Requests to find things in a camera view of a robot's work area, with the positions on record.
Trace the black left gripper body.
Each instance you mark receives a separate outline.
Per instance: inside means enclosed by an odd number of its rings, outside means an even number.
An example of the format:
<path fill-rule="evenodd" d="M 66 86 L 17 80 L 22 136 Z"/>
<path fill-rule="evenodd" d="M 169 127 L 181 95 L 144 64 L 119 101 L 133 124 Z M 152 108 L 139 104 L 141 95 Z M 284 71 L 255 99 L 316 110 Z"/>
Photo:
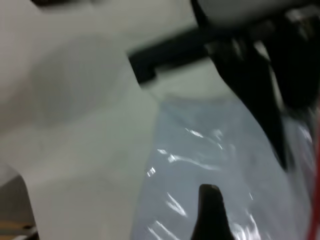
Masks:
<path fill-rule="evenodd" d="M 284 14 L 255 20 L 252 40 L 262 41 L 287 108 L 309 108 L 320 90 L 320 17 Z"/>

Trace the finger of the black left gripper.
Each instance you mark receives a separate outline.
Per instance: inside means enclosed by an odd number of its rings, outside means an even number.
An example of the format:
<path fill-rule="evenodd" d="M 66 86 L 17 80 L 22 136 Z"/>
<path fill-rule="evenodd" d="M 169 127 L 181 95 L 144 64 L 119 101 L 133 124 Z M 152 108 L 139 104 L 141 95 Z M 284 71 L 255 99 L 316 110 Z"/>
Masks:
<path fill-rule="evenodd" d="M 205 44 L 213 39 L 210 29 L 193 28 L 128 55 L 138 84 L 156 77 L 158 68 L 177 68 L 208 56 Z"/>
<path fill-rule="evenodd" d="M 248 41 L 216 41 L 207 50 L 220 77 L 259 123 L 279 165 L 287 170 L 284 127 L 267 60 Z"/>

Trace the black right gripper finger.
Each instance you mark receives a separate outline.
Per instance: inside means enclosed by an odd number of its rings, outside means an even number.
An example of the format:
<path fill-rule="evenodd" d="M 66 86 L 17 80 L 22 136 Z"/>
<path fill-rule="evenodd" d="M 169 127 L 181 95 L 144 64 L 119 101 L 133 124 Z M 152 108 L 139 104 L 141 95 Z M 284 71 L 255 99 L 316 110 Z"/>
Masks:
<path fill-rule="evenodd" d="M 197 220 L 191 239 L 231 240 L 232 238 L 220 189 L 216 185 L 200 185 Z"/>

